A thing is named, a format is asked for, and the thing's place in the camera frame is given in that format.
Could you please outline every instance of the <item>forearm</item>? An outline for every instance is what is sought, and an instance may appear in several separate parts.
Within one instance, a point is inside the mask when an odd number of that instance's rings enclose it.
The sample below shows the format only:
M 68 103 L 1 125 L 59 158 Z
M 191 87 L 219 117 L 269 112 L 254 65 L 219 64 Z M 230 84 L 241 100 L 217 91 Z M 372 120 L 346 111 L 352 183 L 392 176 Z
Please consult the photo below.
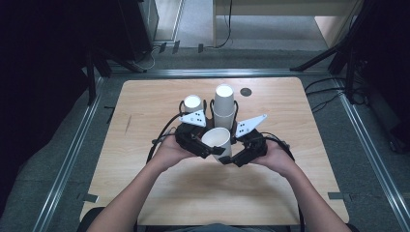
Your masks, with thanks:
M 132 231 L 142 206 L 163 170 L 149 162 L 93 221 L 88 231 Z
M 285 178 L 292 187 L 309 231 L 350 231 L 295 165 Z

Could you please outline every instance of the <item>human arm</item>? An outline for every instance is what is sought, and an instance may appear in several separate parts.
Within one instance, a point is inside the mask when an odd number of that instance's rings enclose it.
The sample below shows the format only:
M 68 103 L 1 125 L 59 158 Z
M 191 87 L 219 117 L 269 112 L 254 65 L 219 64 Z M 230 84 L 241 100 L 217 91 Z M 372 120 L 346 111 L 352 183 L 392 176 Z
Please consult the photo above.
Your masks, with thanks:
M 320 196 L 302 169 L 279 147 L 267 141 L 268 152 L 252 162 L 283 176 L 298 200 L 309 231 L 350 231 L 341 218 Z
M 94 219 L 88 231 L 132 231 L 142 206 L 162 172 L 179 161 L 194 157 L 169 135 L 153 158 Z

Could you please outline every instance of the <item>wooden tabletop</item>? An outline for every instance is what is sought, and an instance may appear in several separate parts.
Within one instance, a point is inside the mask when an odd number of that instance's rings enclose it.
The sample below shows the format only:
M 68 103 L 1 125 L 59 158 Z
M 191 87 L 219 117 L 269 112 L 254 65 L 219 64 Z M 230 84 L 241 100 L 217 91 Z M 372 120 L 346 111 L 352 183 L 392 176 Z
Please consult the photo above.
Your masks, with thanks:
M 234 88 L 239 104 L 237 121 L 267 114 L 258 131 L 275 134 L 291 146 L 298 165 L 322 197 L 347 222 L 342 200 L 322 139 L 297 77 L 131 80 L 124 84 L 89 189 L 97 203 L 85 202 L 81 218 L 94 207 L 106 206 L 141 170 L 165 124 L 188 95 L 210 102 L 216 87 Z M 250 88 L 244 97 L 241 89 Z M 237 154 L 241 143 L 232 147 Z M 139 216 L 146 225 L 298 224 L 295 196 L 287 181 L 266 167 L 222 165 L 210 156 L 184 159 L 155 183 Z

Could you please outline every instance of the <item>tripod leg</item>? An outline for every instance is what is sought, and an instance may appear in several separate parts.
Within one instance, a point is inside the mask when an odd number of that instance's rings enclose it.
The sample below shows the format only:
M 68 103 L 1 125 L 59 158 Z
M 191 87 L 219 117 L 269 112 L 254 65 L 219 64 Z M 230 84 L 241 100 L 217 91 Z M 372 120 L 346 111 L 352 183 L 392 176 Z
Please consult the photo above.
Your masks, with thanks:
M 93 53 L 93 63 L 99 74 L 103 77 L 111 77 L 112 69 L 109 67 L 105 58 L 98 52 Z
M 127 61 L 120 59 L 116 56 L 114 56 L 113 54 L 109 53 L 108 51 L 98 48 L 96 47 L 96 50 L 103 55 L 104 57 L 108 57 L 110 59 L 112 59 L 114 62 L 116 62 L 117 64 L 121 65 L 122 67 L 126 68 L 129 71 L 135 72 L 135 73 L 145 73 L 146 71 L 143 71 L 135 66 L 133 66 L 132 64 L 128 63 Z
M 96 93 L 96 79 L 94 77 L 94 63 L 93 63 L 93 53 L 91 49 L 87 49 L 87 76 L 88 76 L 88 105 L 94 101 L 97 96 Z
M 345 95 L 351 104 L 354 104 L 353 82 L 355 78 L 355 65 L 356 65 L 356 51 L 354 47 L 352 47 L 352 49 L 350 49 L 349 63 L 347 64 L 346 86 L 345 86 Z
M 312 67 L 313 65 L 319 63 L 320 61 L 328 58 L 329 56 L 335 54 L 337 52 L 337 49 L 339 48 L 339 45 L 335 45 L 334 47 L 328 49 L 327 51 L 317 55 L 316 57 L 312 58 L 311 60 L 307 61 L 301 66 L 295 67 L 295 68 L 290 68 L 289 70 L 291 72 L 303 72 L 307 70 L 308 68 Z
M 343 69 L 344 65 L 347 63 L 347 55 L 349 55 L 350 50 L 344 49 L 343 52 L 336 54 L 335 58 L 332 60 L 331 64 L 328 67 L 330 74 L 339 74 Z

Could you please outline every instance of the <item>paper cup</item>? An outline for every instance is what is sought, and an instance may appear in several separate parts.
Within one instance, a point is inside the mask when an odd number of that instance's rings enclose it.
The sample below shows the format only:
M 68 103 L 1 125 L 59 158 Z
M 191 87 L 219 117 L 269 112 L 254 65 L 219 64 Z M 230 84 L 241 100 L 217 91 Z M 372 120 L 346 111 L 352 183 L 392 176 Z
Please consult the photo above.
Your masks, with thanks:
M 197 95 L 189 95 L 184 99 L 185 112 L 193 113 L 202 109 L 201 99 Z
M 222 157 L 232 157 L 232 148 L 230 144 L 230 132 L 225 128 L 214 128 L 208 130 L 201 141 L 210 147 L 222 147 L 225 151 L 221 155 L 213 155 L 219 161 Z
M 228 116 L 233 110 L 233 88 L 227 84 L 219 85 L 215 93 L 214 112 L 217 112 L 220 116 Z
M 217 112 L 214 112 L 214 127 L 225 128 L 231 130 L 233 126 L 233 119 L 235 118 L 235 110 L 228 116 L 220 116 Z

